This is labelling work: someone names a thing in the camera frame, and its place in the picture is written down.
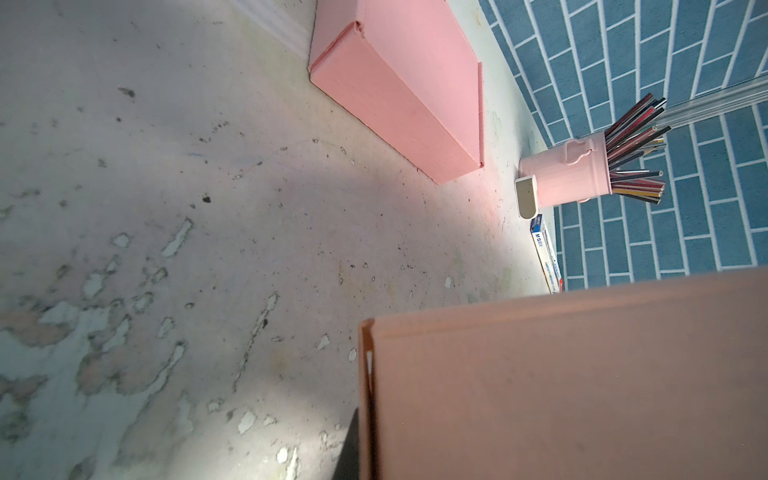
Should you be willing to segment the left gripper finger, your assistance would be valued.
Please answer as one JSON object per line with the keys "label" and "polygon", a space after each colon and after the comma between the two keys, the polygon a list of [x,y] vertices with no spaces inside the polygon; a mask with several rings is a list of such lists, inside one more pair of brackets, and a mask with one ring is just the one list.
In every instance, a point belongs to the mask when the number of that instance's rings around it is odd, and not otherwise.
{"label": "left gripper finger", "polygon": [[331,479],[358,480],[359,469],[359,409],[356,409]]}

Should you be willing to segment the orange paper box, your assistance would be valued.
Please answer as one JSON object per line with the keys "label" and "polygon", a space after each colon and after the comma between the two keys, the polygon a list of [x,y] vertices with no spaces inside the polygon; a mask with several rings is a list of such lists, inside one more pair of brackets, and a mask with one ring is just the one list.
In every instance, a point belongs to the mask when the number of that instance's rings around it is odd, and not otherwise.
{"label": "orange paper box", "polygon": [[765,268],[379,317],[364,479],[763,479]]}

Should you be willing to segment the pink paper box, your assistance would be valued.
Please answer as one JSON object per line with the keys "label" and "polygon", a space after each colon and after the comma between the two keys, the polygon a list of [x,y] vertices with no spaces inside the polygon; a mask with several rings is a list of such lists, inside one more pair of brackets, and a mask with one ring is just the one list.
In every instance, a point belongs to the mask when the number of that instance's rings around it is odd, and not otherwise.
{"label": "pink paper box", "polygon": [[447,2],[319,1],[309,76],[435,183],[483,167],[482,64]]}

